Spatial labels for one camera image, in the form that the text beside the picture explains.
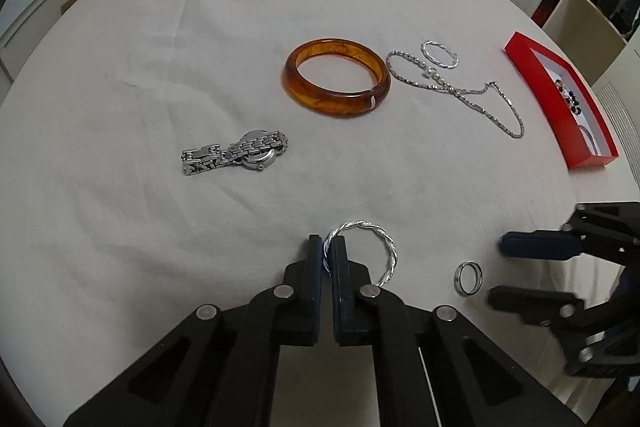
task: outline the red box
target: red box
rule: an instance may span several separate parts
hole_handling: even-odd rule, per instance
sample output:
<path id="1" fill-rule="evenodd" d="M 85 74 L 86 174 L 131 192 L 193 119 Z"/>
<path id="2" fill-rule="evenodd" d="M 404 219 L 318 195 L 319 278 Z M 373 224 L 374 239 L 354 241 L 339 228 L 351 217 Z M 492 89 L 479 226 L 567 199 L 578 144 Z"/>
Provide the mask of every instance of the red box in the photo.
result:
<path id="1" fill-rule="evenodd" d="M 538 99 L 570 169 L 603 166 L 618 157 L 618 149 L 589 89 L 564 58 L 518 32 L 504 51 Z M 571 112 L 552 75 L 576 93 L 584 118 Z M 591 134 L 593 141 L 585 133 Z"/>

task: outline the white bed sheet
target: white bed sheet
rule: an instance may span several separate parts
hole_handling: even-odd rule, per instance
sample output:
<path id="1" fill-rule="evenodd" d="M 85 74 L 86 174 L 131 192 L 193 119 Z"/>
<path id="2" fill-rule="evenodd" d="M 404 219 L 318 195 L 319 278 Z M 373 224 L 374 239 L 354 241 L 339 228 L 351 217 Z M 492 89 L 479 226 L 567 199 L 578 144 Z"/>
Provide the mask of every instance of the white bed sheet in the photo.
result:
<path id="1" fill-rule="evenodd" d="M 245 303 L 280 280 L 310 233 L 369 219 L 398 246 L 390 290 L 425 309 L 455 306 L 587 417 L 606 383 L 563 376 L 553 338 L 491 311 L 485 291 L 555 287 L 591 304 L 607 298 L 618 267 L 508 260 L 495 244 L 509 230 L 557 228 L 577 201 L 637 200 L 638 186 L 624 157 L 567 171 L 502 51 L 516 30 L 558 51 L 508 0 L 79 0 L 0 110 L 0 353 L 36 413 L 62 425 L 199 304 Z M 445 42 L 460 56 L 445 78 L 497 80 L 525 137 L 396 81 L 351 120 L 297 105 L 280 85 L 284 61 L 327 36 L 383 57 Z M 497 95 L 482 105 L 517 128 Z M 266 171 L 182 174 L 183 149 L 255 128 L 290 139 Z M 382 245 L 346 235 L 351 257 L 378 277 Z M 485 282 L 463 299 L 452 274 L 469 259 Z M 274 427 L 378 425 L 370 354 L 330 337 L 325 322 L 320 346 L 283 350 Z"/>

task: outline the silver wristwatch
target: silver wristwatch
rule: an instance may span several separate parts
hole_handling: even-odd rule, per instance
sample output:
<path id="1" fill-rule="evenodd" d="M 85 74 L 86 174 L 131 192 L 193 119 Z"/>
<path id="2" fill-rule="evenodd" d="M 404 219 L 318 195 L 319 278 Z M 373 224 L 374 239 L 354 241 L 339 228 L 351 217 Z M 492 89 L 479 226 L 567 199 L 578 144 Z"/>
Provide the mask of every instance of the silver wristwatch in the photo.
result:
<path id="1" fill-rule="evenodd" d="M 201 149 L 182 151 L 182 170 L 187 176 L 191 176 L 242 164 L 248 169 L 261 171 L 271 165 L 276 156 L 285 152 L 288 141 L 280 131 L 251 131 L 225 150 L 220 149 L 220 144 L 213 144 Z"/>

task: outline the silver rivet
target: silver rivet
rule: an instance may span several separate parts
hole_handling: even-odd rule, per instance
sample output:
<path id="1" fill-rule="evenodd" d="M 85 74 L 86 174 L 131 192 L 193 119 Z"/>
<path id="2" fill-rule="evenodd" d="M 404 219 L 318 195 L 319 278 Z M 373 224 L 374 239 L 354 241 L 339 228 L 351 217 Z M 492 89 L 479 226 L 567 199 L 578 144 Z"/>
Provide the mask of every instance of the silver rivet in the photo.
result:
<path id="1" fill-rule="evenodd" d="M 562 318 L 571 317 L 575 313 L 575 306 L 573 304 L 565 304 L 560 308 L 560 316 Z"/>
<path id="2" fill-rule="evenodd" d="M 218 310 L 211 304 L 204 304 L 196 310 L 196 317 L 201 321 L 211 320 L 216 315 L 218 315 Z"/>
<path id="3" fill-rule="evenodd" d="M 593 349 L 591 349 L 591 347 L 585 347 L 578 355 L 578 360 L 580 360 L 581 362 L 589 362 L 592 358 Z"/>
<path id="4" fill-rule="evenodd" d="M 293 293 L 294 293 L 293 288 L 288 284 L 281 284 L 280 286 L 276 286 L 273 289 L 273 294 L 278 299 L 288 299 L 290 296 L 293 295 Z"/>
<path id="5" fill-rule="evenodd" d="M 380 288 L 375 284 L 366 284 L 360 287 L 360 294 L 363 297 L 369 297 L 374 299 L 378 295 L 380 295 Z"/>
<path id="6" fill-rule="evenodd" d="M 440 306 L 436 310 L 436 316 L 441 321 L 451 322 L 458 316 L 458 312 L 455 311 L 455 309 L 453 309 L 451 306 Z"/>

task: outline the brown bracelet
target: brown bracelet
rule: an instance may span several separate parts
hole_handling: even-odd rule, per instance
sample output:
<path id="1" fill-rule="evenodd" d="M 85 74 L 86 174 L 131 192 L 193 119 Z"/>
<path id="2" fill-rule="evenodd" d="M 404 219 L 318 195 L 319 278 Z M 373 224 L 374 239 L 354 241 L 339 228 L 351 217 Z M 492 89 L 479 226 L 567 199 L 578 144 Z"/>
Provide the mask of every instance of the brown bracelet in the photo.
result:
<path id="1" fill-rule="evenodd" d="M 319 55 L 340 55 L 356 60 L 373 73 L 376 85 L 366 91 L 340 92 L 312 84 L 300 74 L 298 66 Z M 385 99 L 391 87 L 391 78 L 382 58 L 362 44 L 343 39 L 319 39 L 296 48 L 287 58 L 283 81 L 287 92 L 303 105 L 325 114 L 342 116 L 369 112 Z"/>

